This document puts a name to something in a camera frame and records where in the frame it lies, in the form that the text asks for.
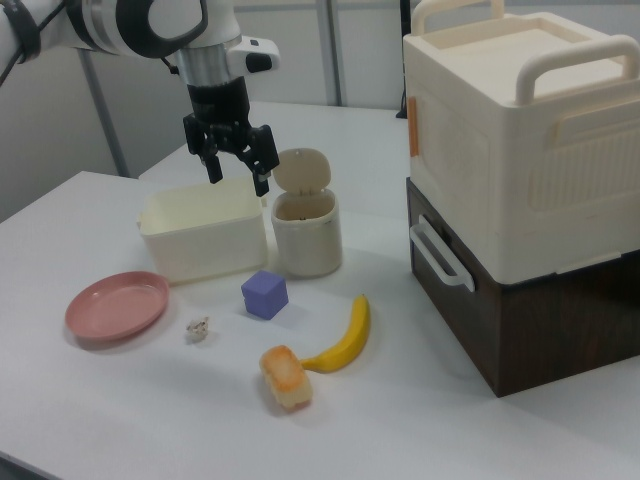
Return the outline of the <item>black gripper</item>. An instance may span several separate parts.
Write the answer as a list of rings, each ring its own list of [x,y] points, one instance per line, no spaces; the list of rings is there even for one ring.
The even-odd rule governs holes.
[[[210,183],[223,178],[218,158],[230,153],[252,173],[257,197],[269,192],[268,178],[280,161],[270,127],[249,121],[250,102],[245,80],[188,88],[193,113],[183,119],[188,150],[204,165]]]

